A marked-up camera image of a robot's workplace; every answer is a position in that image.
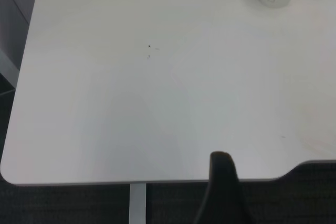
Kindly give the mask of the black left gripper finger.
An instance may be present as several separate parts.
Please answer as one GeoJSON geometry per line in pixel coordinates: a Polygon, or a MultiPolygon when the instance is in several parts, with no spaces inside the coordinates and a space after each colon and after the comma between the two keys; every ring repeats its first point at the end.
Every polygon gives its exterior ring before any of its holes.
{"type": "Polygon", "coordinates": [[[210,155],[209,181],[194,223],[255,223],[228,153],[210,155]]]}

